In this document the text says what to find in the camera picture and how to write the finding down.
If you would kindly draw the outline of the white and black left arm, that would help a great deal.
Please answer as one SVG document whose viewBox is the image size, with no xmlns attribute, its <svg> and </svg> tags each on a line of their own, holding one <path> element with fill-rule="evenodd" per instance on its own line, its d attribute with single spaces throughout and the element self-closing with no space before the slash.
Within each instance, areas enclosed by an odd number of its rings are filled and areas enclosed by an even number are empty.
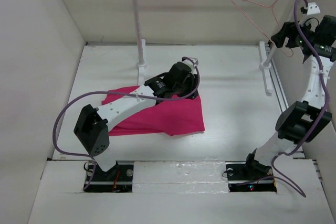
<svg viewBox="0 0 336 224">
<path fill-rule="evenodd" d="M 120 98 L 113 102 L 96 108 L 88 104 L 81 109 L 73 132 L 96 162 L 100 176 L 112 180 L 117 175 L 117 161 L 109 150 L 109 132 L 125 119 L 160 103 L 195 99 L 199 75 L 197 59 L 183 57 L 168 72 L 147 80 L 134 91 L 120 92 Z"/>
</svg>

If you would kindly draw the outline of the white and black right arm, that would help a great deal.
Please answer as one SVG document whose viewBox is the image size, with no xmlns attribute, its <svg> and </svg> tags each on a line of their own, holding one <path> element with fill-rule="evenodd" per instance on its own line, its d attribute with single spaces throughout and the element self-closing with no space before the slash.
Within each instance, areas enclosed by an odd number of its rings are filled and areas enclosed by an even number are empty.
<svg viewBox="0 0 336 224">
<path fill-rule="evenodd" d="M 299 148 L 311 142 L 331 121 L 327 111 L 330 96 L 327 81 L 335 63 L 335 17 L 325 15 L 315 30 L 311 25 L 286 22 L 272 36 L 277 48 L 299 47 L 304 56 L 306 89 L 301 100 L 282 112 L 275 126 L 275 134 L 262 147 L 255 149 L 246 158 L 243 174 L 249 180 L 269 175 L 275 157 L 291 147 Z"/>
</svg>

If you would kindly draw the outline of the pink trousers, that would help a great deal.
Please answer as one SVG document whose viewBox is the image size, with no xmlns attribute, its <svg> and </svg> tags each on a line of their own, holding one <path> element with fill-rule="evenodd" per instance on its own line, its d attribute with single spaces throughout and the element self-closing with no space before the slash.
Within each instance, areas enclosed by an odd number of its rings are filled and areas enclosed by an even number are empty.
<svg viewBox="0 0 336 224">
<path fill-rule="evenodd" d="M 169 136 L 205 131 L 201 97 L 163 101 L 121 121 L 109 136 L 165 133 Z"/>
</svg>

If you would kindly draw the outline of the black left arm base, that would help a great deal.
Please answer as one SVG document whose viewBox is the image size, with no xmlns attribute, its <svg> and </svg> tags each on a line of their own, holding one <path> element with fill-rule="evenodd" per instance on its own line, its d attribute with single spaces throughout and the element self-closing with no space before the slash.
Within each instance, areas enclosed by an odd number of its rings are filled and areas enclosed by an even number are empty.
<svg viewBox="0 0 336 224">
<path fill-rule="evenodd" d="M 133 186 L 133 164 L 116 164 L 104 172 L 99 166 L 93 173 L 93 164 L 84 164 L 86 171 L 83 191 L 86 193 L 131 193 Z"/>
</svg>

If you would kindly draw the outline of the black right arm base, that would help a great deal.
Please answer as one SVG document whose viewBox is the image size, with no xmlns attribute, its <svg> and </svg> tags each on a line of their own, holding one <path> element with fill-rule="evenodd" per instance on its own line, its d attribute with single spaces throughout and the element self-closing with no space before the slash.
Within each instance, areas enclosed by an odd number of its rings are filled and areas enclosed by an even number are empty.
<svg viewBox="0 0 336 224">
<path fill-rule="evenodd" d="M 248 168 L 246 162 L 226 162 L 222 178 L 227 180 L 230 193 L 277 192 L 272 175 Z"/>
</svg>

